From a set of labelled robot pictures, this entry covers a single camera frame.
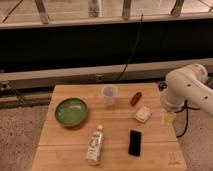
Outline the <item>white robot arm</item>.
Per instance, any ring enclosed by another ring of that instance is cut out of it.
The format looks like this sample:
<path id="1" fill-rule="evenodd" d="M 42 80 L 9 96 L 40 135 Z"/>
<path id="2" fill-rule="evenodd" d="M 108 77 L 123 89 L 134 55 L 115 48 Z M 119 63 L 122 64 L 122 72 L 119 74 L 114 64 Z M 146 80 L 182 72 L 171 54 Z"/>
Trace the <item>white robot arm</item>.
<path id="1" fill-rule="evenodd" d="M 190 64 L 170 71 L 165 77 L 166 88 L 160 92 L 164 108 L 163 123 L 171 124 L 185 101 L 190 101 L 213 117 L 213 90 L 205 85 L 207 69 L 201 64 Z"/>

